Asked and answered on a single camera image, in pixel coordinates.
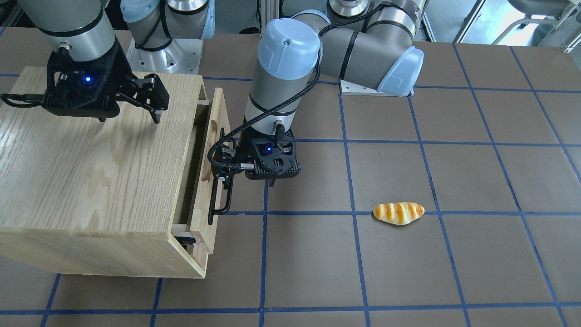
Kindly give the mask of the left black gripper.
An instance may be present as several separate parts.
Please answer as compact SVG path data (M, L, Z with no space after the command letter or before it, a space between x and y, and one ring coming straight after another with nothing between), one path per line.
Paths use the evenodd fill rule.
M218 141L232 148L232 143L227 139L224 130L220 132ZM236 140L234 159L230 162L219 162L212 160L216 166L225 167L234 170L234 174L244 173L250 180L268 179L267 158L268 158L268 136L260 133L253 128L245 129L241 132L239 139ZM219 149L218 142L212 147L212 150ZM268 180L268 186L272 188L276 182L275 178ZM232 190L234 187L234 177L226 177L223 182L223 188L227 191L226 202L222 207L222 214L230 211Z

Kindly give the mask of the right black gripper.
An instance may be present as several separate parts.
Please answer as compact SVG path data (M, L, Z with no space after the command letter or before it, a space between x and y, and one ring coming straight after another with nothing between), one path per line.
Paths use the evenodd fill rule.
M112 91L116 101L124 101L141 106L150 112L155 124L160 124L163 110L168 110L170 96L156 73L149 73L145 77L137 77L133 74L128 60L118 39L110 49L112 66L107 78L107 90ZM99 117L101 123L107 118Z

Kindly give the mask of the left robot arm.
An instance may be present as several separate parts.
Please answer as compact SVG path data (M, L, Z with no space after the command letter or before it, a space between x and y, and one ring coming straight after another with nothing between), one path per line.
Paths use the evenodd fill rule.
M424 60L412 43L427 4L329 0L331 17L307 9L267 24L244 122L220 132L207 155L212 164L210 224L230 210L235 174L273 185L301 172L291 126L301 98L322 74L391 96L411 93Z

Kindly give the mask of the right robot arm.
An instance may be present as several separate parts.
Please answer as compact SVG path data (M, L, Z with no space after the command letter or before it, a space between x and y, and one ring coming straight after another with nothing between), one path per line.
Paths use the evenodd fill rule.
M119 103L146 110L155 124L170 96L160 73L190 73L192 60L178 40L206 40L215 33L213 0L119 0L133 38L127 58L103 0L20 0L52 52L42 94L4 94L17 108L41 106L51 114L96 118L120 114Z

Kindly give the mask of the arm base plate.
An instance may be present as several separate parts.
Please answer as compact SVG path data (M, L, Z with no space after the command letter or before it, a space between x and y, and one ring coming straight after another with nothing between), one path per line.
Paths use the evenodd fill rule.
M415 95L412 89L406 95L393 95L388 93L381 93L375 89L370 89L358 84L354 84L345 80L340 80L340 91L341 95L352 95L352 96L381 96L381 97L413 97Z
M131 40L127 60L135 72L198 74L203 40L174 39L163 50L138 50Z

